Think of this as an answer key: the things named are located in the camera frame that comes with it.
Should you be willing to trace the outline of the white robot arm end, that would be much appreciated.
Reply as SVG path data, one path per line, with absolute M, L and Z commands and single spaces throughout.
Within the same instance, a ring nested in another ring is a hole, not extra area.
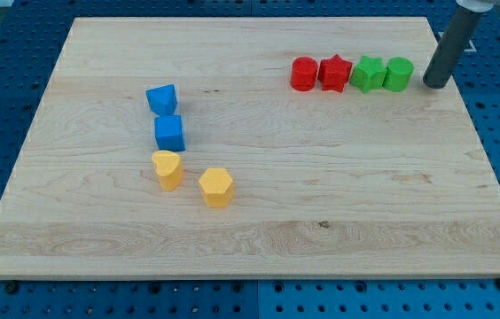
M 467 10 L 483 13 L 495 6 L 500 6 L 500 0 L 456 0 L 456 3 Z

